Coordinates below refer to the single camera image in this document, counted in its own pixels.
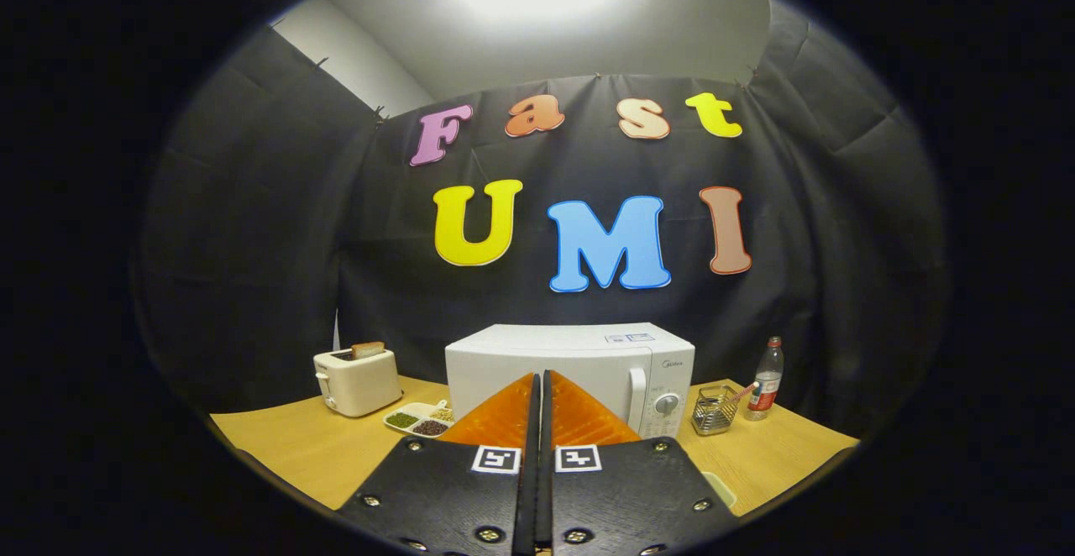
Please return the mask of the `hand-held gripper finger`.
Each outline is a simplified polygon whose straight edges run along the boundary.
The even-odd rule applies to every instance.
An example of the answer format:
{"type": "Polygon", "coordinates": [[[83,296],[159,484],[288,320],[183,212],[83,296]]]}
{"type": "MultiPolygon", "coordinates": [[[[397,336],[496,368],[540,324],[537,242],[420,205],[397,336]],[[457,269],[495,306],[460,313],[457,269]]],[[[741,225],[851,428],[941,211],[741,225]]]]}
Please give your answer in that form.
{"type": "Polygon", "coordinates": [[[668,436],[639,438],[564,374],[543,374],[542,537],[553,555],[687,555],[740,518],[668,436]]]}
{"type": "Polygon", "coordinates": [[[535,548],[540,376],[481,403],[513,436],[479,433],[472,411],[438,438],[401,438],[338,514],[406,555],[531,555],[535,548]]]}

